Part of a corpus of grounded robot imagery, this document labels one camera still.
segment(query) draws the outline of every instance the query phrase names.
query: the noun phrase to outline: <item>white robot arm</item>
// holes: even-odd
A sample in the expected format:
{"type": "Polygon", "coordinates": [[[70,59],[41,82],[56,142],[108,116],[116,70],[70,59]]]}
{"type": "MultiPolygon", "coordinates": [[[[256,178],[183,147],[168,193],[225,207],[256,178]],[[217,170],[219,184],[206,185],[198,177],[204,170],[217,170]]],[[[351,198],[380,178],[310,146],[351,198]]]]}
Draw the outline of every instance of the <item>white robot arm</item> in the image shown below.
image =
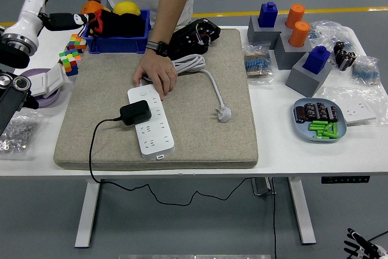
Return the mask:
{"type": "Polygon", "coordinates": [[[49,30],[71,30],[86,24],[90,15],[54,13],[47,16],[48,0],[25,0],[17,23],[4,30],[0,42],[0,134],[16,111],[22,107],[38,108],[31,96],[27,77],[13,74],[15,69],[28,66],[30,56],[38,49],[38,35],[43,27],[49,30]]]}
{"type": "Polygon", "coordinates": [[[25,0],[17,23],[7,28],[1,38],[7,44],[28,56],[38,49],[38,35],[43,27],[42,14],[48,0],[25,0]]]}
{"type": "Polygon", "coordinates": [[[365,240],[352,229],[348,229],[347,231],[347,237],[356,242],[344,241],[346,245],[353,248],[353,250],[344,248],[350,254],[348,258],[355,256],[355,258],[362,259],[388,259],[388,253],[383,247],[365,240]]]}

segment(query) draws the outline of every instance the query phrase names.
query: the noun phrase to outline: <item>plastic bag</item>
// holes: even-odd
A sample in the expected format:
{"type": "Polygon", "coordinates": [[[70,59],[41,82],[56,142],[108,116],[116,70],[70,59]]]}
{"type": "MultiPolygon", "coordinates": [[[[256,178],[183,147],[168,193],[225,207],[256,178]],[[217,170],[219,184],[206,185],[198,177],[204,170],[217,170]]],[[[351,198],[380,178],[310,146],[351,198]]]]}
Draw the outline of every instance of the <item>plastic bag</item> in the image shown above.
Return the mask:
{"type": "Polygon", "coordinates": [[[273,70],[269,55],[270,44],[251,44],[244,49],[244,65],[249,83],[270,84],[273,70]]]}
{"type": "Polygon", "coordinates": [[[378,59],[359,56],[352,66],[352,81],[367,86],[380,85],[380,73],[377,66],[378,59]]]}
{"type": "Polygon", "coordinates": [[[16,113],[0,136],[0,158],[24,160],[43,116],[37,112],[16,113]]]}
{"type": "Polygon", "coordinates": [[[357,125],[388,127],[388,98],[381,86],[369,86],[363,89],[352,87],[321,87],[316,93],[316,96],[331,100],[334,103],[340,103],[342,99],[362,100],[373,110],[376,118],[365,121],[362,124],[357,123],[357,125]]]}
{"type": "Polygon", "coordinates": [[[354,43],[351,34],[348,29],[341,24],[333,21],[316,21],[312,22],[311,29],[309,32],[309,41],[311,46],[314,48],[318,45],[323,45],[328,51],[331,52],[329,56],[329,62],[335,67],[335,55],[333,52],[336,42],[343,42],[345,47],[343,50],[346,52],[356,53],[360,56],[361,50],[354,43]]]}

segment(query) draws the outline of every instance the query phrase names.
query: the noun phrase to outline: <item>rubik's cube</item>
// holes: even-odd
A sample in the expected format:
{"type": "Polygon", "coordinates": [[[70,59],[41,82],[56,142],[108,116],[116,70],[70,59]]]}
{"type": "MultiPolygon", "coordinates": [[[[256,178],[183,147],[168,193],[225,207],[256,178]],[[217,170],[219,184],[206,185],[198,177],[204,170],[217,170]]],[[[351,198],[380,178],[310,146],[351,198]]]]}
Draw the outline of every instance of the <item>rubik's cube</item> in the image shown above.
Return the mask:
{"type": "Polygon", "coordinates": [[[63,64],[67,76],[78,74],[78,64],[82,60],[77,49],[66,50],[59,54],[59,62],[63,64]]]}
{"type": "Polygon", "coordinates": [[[69,49],[76,49],[78,53],[83,53],[86,49],[86,40],[80,38],[76,33],[72,34],[70,42],[67,45],[69,49]]]}

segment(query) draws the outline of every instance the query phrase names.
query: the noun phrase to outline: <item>black power adapter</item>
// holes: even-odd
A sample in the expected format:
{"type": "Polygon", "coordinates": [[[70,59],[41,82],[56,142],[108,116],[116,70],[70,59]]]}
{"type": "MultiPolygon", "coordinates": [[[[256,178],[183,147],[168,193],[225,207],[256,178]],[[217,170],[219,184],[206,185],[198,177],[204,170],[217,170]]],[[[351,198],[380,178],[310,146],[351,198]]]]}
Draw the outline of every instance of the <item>black power adapter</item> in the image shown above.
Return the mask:
{"type": "Polygon", "coordinates": [[[139,124],[148,121],[151,118],[150,107],[145,100],[140,100],[136,103],[128,104],[120,108],[120,117],[116,120],[121,120],[126,126],[139,124]]]}

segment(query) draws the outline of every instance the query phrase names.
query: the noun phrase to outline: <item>table leg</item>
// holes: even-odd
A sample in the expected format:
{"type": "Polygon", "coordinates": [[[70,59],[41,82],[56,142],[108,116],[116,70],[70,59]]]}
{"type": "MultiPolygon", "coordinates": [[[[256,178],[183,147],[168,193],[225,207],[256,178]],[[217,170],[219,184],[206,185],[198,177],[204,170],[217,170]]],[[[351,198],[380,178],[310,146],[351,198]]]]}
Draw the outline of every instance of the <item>table leg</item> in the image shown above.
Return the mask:
{"type": "Polygon", "coordinates": [[[88,248],[92,236],[93,221],[95,218],[98,199],[99,183],[87,180],[84,205],[79,219],[75,248],[88,248]]]}
{"type": "Polygon", "coordinates": [[[293,206],[298,220],[302,244],[315,244],[314,230],[310,219],[300,177],[289,177],[293,206]]]}
{"type": "Polygon", "coordinates": [[[254,177],[250,180],[252,183],[253,193],[256,196],[274,194],[268,177],[254,177]]]}

